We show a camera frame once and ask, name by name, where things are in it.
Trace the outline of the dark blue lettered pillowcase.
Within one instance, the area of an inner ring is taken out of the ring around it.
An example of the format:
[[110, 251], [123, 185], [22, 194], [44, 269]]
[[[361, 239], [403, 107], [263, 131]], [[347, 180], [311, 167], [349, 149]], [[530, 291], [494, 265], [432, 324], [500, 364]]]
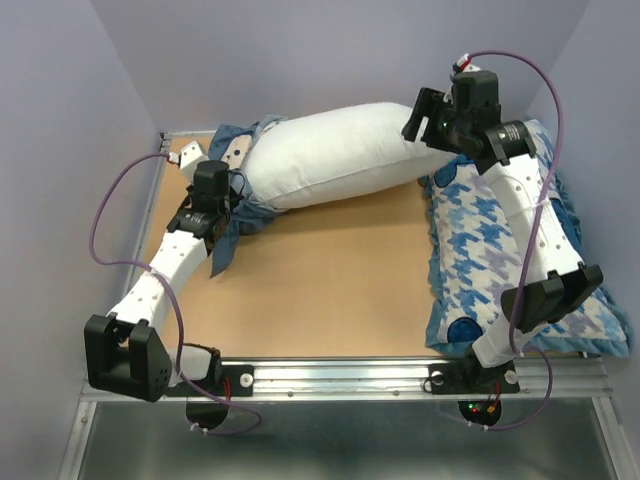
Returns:
[[246, 127], [222, 124], [216, 129], [211, 139], [208, 159], [229, 164], [231, 206], [229, 223], [213, 249], [211, 278], [218, 276], [229, 267], [242, 236], [260, 233], [280, 215], [277, 209], [257, 198], [248, 174], [241, 166], [233, 166], [232, 162], [238, 159], [243, 163], [259, 138], [270, 128], [285, 120], [286, 117], [283, 116], [269, 115]]

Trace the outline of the white pillow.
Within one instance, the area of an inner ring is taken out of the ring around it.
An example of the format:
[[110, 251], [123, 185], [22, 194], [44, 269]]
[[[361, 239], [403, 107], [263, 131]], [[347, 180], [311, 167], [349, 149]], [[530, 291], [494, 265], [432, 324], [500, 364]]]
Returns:
[[455, 155], [406, 141], [411, 108], [361, 104], [268, 127], [241, 164], [254, 198], [290, 210], [353, 198], [427, 176]]

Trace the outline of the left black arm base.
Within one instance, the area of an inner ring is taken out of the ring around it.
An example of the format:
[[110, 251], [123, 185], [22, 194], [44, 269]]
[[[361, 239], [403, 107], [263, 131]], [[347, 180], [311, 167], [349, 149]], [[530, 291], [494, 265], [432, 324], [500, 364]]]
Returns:
[[189, 427], [204, 435], [229, 436], [255, 429], [261, 414], [246, 403], [254, 393], [255, 367], [251, 364], [217, 364], [203, 379], [182, 379], [165, 397], [185, 401]]

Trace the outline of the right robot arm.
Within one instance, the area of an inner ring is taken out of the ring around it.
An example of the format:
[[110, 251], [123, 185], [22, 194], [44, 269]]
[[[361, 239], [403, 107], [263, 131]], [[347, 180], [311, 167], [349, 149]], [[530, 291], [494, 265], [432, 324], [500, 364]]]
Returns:
[[588, 266], [566, 238], [548, 202], [534, 140], [521, 120], [501, 117], [498, 77], [459, 71], [448, 92], [420, 89], [402, 130], [405, 140], [473, 161], [498, 201], [522, 258], [517, 287], [502, 293], [501, 312], [462, 360], [444, 369], [445, 385], [482, 390], [501, 380], [543, 328], [578, 309], [603, 273]]

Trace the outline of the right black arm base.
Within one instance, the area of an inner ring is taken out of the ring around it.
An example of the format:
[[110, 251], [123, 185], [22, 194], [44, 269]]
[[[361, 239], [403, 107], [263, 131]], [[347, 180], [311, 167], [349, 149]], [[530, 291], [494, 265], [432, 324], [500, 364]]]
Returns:
[[469, 358], [429, 367], [422, 390], [433, 395], [461, 395], [458, 408], [463, 419], [482, 427], [494, 427], [502, 415], [502, 395], [520, 392], [512, 361], [489, 369]]

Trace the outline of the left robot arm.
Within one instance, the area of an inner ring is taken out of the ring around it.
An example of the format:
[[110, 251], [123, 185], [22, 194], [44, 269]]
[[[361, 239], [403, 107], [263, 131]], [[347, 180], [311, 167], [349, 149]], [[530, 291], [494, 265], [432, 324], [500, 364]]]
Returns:
[[178, 293], [211, 257], [230, 220], [229, 166], [199, 162], [186, 200], [170, 220], [150, 263], [132, 262], [142, 273], [106, 315], [84, 327], [89, 384], [97, 389], [155, 402], [173, 386], [189, 382], [199, 393], [215, 392], [223, 371], [212, 349], [179, 345], [169, 352], [160, 338], [168, 314], [182, 315]]

